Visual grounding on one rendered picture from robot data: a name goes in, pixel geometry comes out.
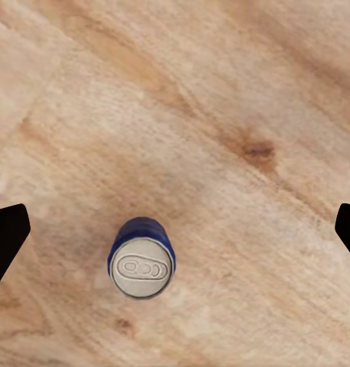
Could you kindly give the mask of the can of soda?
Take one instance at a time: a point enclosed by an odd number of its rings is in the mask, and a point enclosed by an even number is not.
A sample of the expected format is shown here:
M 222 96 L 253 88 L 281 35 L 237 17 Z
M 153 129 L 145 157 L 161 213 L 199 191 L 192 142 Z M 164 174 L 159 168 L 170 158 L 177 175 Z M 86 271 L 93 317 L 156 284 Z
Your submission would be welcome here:
M 137 217 L 118 231 L 108 257 L 114 288 L 135 301 L 152 300 L 170 285 L 176 254 L 163 226 L 154 219 Z

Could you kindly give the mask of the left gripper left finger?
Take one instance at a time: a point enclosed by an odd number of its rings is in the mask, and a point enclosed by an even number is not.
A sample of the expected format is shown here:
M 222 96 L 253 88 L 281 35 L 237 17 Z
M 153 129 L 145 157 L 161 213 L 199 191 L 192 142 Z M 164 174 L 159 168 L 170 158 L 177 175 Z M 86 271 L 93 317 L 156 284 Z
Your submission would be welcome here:
M 0 281 L 30 232 L 23 203 L 0 209 Z

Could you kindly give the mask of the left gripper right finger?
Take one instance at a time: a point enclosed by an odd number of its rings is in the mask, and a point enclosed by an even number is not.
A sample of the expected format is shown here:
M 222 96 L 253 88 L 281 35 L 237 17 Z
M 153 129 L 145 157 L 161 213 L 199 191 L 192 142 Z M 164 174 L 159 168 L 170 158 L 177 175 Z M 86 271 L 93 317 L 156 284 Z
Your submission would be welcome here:
M 335 232 L 350 252 L 350 203 L 340 205 L 337 219 L 335 219 Z

